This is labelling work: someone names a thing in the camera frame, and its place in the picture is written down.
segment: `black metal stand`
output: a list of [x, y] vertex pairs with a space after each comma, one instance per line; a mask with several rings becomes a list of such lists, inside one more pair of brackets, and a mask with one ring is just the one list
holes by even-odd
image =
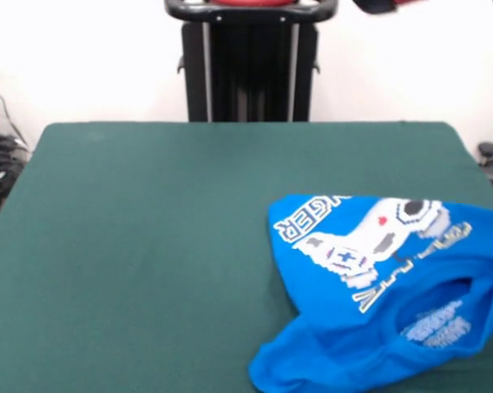
[[308, 121], [317, 39], [310, 24], [185, 24], [190, 121]]
[[312, 7], [190, 10], [167, 0], [183, 26], [183, 67], [190, 121], [308, 121], [318, 33], [337, 0]]

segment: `blue t-shirt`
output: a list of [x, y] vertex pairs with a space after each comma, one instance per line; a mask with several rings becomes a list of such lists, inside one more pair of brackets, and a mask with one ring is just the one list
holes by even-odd
[[295, 195], [269, 223], [300, 315], [254, 358], [261, 391], [367, 391], [474, 355], [493, 333], [493, 210]]

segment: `game controller graphic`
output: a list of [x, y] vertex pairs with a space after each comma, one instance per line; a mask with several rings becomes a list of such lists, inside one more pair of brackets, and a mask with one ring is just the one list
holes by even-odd
[[440, 201], [385, 198], [348, 235], [313, 232], [292, 248], [339, 274], [348, 287], [362, 289], [378, 277], [374, 265], [391, 258], [411, 233], [440, 237], [449, 226], [450, 213]]

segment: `green table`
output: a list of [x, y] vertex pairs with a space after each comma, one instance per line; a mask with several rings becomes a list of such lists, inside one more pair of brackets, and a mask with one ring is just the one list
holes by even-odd
[[[493, 208], [444, 124], [57, 124], [0, 215], [0, 393], [253, 392], [288, 193]], [[483, 355], [384, 391], [493, 393]]]

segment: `black cable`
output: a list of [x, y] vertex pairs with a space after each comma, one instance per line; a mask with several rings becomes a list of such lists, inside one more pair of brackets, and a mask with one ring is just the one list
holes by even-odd
[[8, 107], [7, 107], [7, 102], [5, 101], [4, 97], [0, 94], [0, 101], [2, 103], [2, 110], [4, 111], [4, 115], [7, 117], [8, 123], [10, 123], [10, 126], [13, 128], [14, 132], [17, 134], [19, 139], [26, 145], [25, 138], [23, 137], [22, 133], [20, 133], [19, 129], [16, 127], [14, 122], [11, 120], [10, 113], [8, 112]]

